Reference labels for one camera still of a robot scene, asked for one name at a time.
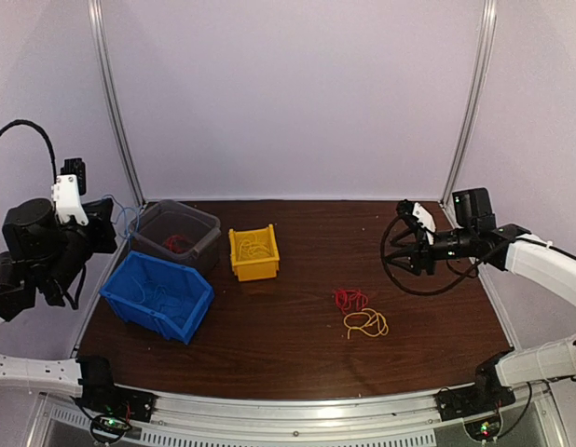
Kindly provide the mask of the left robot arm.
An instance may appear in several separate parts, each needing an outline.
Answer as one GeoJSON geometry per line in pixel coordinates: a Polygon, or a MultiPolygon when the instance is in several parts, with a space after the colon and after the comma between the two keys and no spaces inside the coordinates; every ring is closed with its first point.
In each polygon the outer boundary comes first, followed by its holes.
{"type": "MultiPolygon", "coordinates": [[[[50,306],[78,309],[80,294],[70,292],[71,285],[83,286],[93,254],[117,250],[113,207],[110,198],[84,204],[85,223],[77,218],[59,223],[46,198],[7,212],[2,227],[7,250],[0,253],[0,325],[33,308],[37,295],[50,306]]],[[[0,354],[0,387],[89,398],[103,413],[115,413],[124,403],[108,360],[100,356],[42,360],[0,354]]]]}

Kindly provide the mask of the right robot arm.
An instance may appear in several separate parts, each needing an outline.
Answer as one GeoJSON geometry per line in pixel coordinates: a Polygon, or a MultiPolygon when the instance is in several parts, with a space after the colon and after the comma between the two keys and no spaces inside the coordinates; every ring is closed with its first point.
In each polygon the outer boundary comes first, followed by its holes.
{"type": "MultiPolygon", "coordinates": [[[[509,223],[499,226],[484,187],[461,190],[452,195],[456,228],[439,232],[432,215],[418,202],[401,200],[396,216],[379,243],[385,274],[400,291],[432,297],[459,286],[482,264],[524,280],[536,292],[538,304],[546,295],[564,301],[576,310],[576,256],[526,228],[509,223]],[[420,276],[432,275],[438,262],[462,258],[474,260],[456,279],[442,288],[419,291],[406,287],[393,268],[420,276]]],[[[488,410],[503,395],[503,389],[537,381],[576,381],[576,333],[569,337],[516,349],[495,356],[476,369],[475,384],[467,401],[474,410],[488,410]]]]}

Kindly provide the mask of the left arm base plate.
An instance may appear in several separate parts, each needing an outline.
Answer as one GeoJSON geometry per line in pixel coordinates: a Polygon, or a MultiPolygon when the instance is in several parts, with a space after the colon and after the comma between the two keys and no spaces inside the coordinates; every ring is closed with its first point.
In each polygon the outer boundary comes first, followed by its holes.
{"type": "Polygon", "coordinates": [[[124,386],[84,386],[75,402],[95,413],[106,413],[120,419],[150,422],[156,395],[124,386]]]}

